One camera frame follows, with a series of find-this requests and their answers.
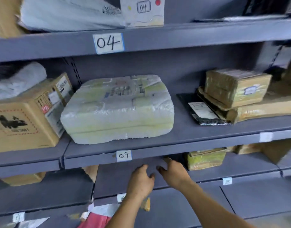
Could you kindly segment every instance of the red circle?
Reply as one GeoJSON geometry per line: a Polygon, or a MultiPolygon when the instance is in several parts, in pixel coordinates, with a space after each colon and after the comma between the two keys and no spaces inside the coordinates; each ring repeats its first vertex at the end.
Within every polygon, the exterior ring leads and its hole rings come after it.
{"type": "Polygon", "coordinates": [[[155,1],[155,4],[156,4],[156,5],[160,5],[160,3],[161,3],[161,0],[156,0],[156,1],[155,1]]]}

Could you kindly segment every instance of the white poly mailer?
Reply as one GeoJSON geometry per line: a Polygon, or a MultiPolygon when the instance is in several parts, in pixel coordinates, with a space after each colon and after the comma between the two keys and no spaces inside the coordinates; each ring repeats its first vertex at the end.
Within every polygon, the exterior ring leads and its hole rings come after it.
{"type": "Polygon", "coordinates": [[[101,78],[81,86],[61,122],[78,144],[156,137],[172,130],[174,106],[157,75],[101,78]]]}

